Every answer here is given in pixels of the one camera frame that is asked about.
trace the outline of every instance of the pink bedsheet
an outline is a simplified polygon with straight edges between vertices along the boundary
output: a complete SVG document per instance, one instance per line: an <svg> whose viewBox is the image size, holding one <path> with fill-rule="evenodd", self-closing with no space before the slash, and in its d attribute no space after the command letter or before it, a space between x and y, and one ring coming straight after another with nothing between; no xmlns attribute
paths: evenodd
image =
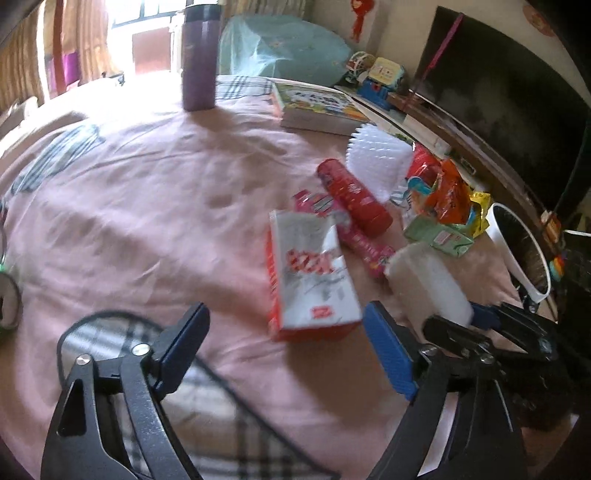
<svg viewBox="0 0 591 480"><path fill-rule="evenodd" d="M192 114L174 99L137 104L101 135L103 144L10 204L8 264L24 309L0 346L0 436L17 459L39 476L60 393L56 343L70 325L100 309L171 325L203 301L213 313L200 350L208 364L315 460L365 478L407 403L363 329L335 343L267 337L268 212L318 189L316 166L343 158L347 139L285 131L263 97ZM9 169L3 191L12 178ZM405 245L398 218L385 239ZM362 304L381 300L401 318L388 286L348 252L346 260ZM515 301L486 235L461 259L444 260L469 299Z"/></svg>

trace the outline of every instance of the purple water bottle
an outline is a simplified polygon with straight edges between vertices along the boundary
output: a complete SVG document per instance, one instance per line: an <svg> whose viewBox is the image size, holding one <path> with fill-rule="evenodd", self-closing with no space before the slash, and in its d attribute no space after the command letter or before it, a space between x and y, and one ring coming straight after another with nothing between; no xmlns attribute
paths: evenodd
<svg viewBox="0 0 591 480"><path fill-rule="evenodd" d="M222 7L193 5L183 25L183 108L187 112L216 105L217 44Z"/></svg>

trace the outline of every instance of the red paper decoration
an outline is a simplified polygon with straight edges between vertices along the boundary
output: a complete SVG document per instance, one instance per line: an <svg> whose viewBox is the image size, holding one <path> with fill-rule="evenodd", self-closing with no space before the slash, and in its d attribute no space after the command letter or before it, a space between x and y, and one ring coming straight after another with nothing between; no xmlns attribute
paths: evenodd
<svg viewBox="0 0 591 480"><path fill-rule="evenodd" d="M353 33L351 35L351 39L355 43L359 43L365 15L371 12L374 9L374 6L374 0L351 0L351 8L353 9L353 12L355 12L355 15L357 15L357 19L355 19L355 23L353 24Z"/></svg>

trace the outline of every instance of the metal screw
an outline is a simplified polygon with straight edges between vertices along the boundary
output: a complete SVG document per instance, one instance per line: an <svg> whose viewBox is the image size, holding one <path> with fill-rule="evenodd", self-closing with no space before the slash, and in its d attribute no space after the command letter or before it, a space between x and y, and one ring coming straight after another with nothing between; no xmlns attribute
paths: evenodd
<svg viewBox="0 0 591 480"><path fill-rule="evenodd" d="M83 353L76 359L78 365L86 365L88 362L90 362L90 355L88 353Z"/></svg>
<svg viewBox="0 0 591 480"><path fill-rule="evenodd" d="M495 363L495 357L493 357L489 353L483 353L480 356L480 361L485 365L492 365L493 363Z"/></svg>
<svg viewBox="0 0 591 480"><path fill-rule="evenodd" d="M548 339L542 337L540 340L538 340L538 343L540 344L540 351L542 353L552 353L552 344L548 341Z"/></svg>
<svg viewBox="0 0 591 480"><path fill-rule="evenodd" d="M439 348L437 348L435 345L431 345L430 343L427 343L421 347L421 353L427 356L434 356L438 350Z"/></svg>
<svg viewBox="0 0 591 480"><path fill-rule="evenodd" d="M150 351L150 346L147 343L140 343L131 349L131 353L135 356L145 355Z"/></svg>

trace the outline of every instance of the red cylindrical container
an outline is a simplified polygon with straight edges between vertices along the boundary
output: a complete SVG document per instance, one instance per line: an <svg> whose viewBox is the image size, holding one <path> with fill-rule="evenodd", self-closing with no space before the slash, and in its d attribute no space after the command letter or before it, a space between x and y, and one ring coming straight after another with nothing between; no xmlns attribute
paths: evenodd
<svg viewBox="0 0 591 480"><path fill-rule="evenodd" d="M388 211L340 161L328 158L316 171L324 188L349 211L365 235L378 236L392 225Z"/></svg>

